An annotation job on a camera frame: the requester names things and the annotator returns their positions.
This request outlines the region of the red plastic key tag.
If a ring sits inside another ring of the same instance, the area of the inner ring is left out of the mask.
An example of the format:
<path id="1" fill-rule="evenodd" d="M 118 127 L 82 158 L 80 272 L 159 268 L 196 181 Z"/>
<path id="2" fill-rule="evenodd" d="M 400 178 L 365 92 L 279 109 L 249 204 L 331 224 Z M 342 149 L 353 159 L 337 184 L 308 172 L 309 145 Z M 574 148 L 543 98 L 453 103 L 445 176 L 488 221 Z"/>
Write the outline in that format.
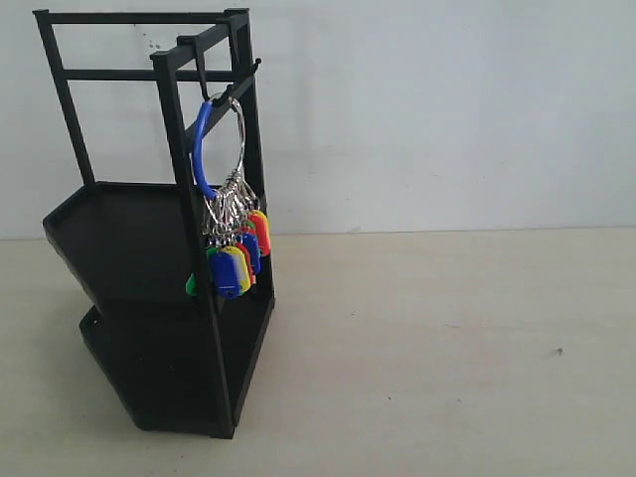
<path id="1" fill-rule="evenodd" d="M 271 239 L 269 220 L 266 214 L 261 210 L 252 210 L 248 213 L 248 219 L 254 224 L 261 255 L 269 256 L 271 253 Z"/>

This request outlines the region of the small blue object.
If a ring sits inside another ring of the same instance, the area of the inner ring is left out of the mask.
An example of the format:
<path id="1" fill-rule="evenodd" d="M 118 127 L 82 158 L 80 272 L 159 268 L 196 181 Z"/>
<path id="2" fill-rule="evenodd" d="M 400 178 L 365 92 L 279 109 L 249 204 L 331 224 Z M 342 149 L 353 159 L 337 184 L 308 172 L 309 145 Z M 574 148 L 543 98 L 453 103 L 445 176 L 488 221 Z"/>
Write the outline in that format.
<path id="1" fill-rule="evenodd" d="M 241 296 L 239 269 L 234 256 L 211 247 L 207 252 L 208 264 L 217 293 L 225 299 Z"/>

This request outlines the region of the green plastic key tag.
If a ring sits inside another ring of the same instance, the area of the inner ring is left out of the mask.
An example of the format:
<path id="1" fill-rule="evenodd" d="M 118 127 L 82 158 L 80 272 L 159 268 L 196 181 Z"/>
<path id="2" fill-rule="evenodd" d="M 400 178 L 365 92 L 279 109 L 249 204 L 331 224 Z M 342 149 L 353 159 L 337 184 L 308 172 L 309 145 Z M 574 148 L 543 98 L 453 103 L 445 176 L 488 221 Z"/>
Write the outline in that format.
<path id="1" fill-rule="evenodd" d="M 194 273 L 191 273 L 188 277 L 185 284 L 185 291 L 191 297 L 195 297 L 197 295 L 197 283 Z"/>

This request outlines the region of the blue carabiner with key tags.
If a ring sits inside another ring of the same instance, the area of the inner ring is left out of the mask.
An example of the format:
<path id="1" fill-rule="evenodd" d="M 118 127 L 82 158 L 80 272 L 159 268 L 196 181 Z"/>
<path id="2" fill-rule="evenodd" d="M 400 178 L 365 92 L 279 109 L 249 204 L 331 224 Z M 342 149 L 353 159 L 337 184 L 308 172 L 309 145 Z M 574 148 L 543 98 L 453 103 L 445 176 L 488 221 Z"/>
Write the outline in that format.
<path id="1" fill-rule="evenodd" d="M 235 115 L 238 128 L 238 160 L 232 170 L 230 160 L 224 155 L 230 151 L 229 140 L 223 139 L 220 146 L 213 145 L 219 134 L 212 132 L 212 119 L 216 112 L 227 106 L 227 112 Z M 246 150 L 246 127 L 242 106 L 232 96 L 214 95 L 202 103 L 195 120 L 194 138 L 190 154 L 195 185 L 207 200 L 216 200 L 227 186 L 244 178 Z"/>

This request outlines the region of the black two-tier corner rack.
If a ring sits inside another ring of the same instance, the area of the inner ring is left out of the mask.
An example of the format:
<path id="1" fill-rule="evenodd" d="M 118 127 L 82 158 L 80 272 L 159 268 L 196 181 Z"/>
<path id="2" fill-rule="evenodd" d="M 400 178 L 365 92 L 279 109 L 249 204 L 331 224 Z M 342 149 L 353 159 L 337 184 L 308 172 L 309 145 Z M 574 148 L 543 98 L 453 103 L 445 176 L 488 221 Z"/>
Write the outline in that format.
<path id="1" fill-rule="evenodd" d="M 186 13 L 35 12 L 46 57 L 76 153 L 81 187 L 43 221 L 46 237 L 91 300 L 79 328 L 94 359 L 141 429 L 230 438 L 239 423 L 275 304 L 272 265 L 254 287 L 225 299 L 205 284 L 189 296 L 191 273 L 208 264 L 202 207 L 189 153 L 178 85 L 222 82 L 246 119 L 247 183 L 265 194 L 252 54 L 244 9 Z M 64 66 L 58 25 L 202 25 L 174 48 L 152 55 L 149 70 L 77 70 Z M 72 99 L 73 80 L 157 84 L 175 180 L 171 184 L 98 181 Z"/>

